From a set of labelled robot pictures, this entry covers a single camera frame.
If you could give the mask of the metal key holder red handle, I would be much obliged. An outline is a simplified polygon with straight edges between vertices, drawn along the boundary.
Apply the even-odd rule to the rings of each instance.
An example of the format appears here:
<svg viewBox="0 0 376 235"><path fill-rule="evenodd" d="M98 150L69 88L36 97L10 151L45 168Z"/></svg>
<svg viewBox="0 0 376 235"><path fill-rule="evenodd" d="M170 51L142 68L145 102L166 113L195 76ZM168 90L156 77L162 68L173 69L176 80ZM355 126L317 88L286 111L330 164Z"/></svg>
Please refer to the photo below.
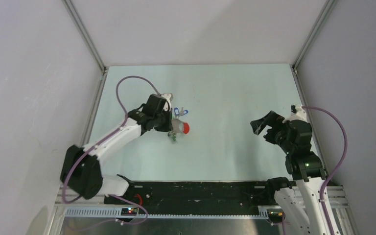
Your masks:
<svg viewBox="0 0 376 235"><path fill-rule="evenodd" d="M187 122L173 118L171 120L172 131L175 133L188 134L190 132L190 126Z"/></svg>

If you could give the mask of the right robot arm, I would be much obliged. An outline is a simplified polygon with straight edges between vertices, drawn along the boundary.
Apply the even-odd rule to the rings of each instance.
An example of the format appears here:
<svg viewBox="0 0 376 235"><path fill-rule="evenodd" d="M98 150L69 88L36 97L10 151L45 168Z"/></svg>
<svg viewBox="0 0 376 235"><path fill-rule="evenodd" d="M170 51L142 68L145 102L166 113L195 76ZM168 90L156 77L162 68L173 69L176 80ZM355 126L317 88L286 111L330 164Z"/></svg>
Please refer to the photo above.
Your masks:
<svg viewBox="0 0 376 235"><path fill-rule="evenodd" d="M253 133L259 135L269 127L264 139L279 146L286 154L285 167L299 189L303 202L296 198L289 180L277 177L267 180L266 201L278 204L282 221L303 235L338 235L338 225L328 199L327 176L320 158L311 150L312 126L302 106L292 106L285 118L274 111L250 122Z"/></svg>

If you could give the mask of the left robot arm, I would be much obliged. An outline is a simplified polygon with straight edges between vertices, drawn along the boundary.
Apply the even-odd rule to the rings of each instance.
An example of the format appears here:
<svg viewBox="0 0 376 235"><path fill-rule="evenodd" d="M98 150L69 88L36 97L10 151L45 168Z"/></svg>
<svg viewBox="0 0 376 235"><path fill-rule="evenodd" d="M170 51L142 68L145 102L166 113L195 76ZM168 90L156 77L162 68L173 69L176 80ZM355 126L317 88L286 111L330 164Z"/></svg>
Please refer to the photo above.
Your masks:
<svg viewBox="0 0 376 235"><path fill-rule="evenodd" d="M124 204L133 202L135 190L129 187L131 181L118 173L109 175L102 169L108 159L144 133L171 131L172 100L171 93L151 94L146 103L127 112L125 120L109 134L84 146L70 146L60 175L64 187L86 200L105 194L116 195Z"/></svg>

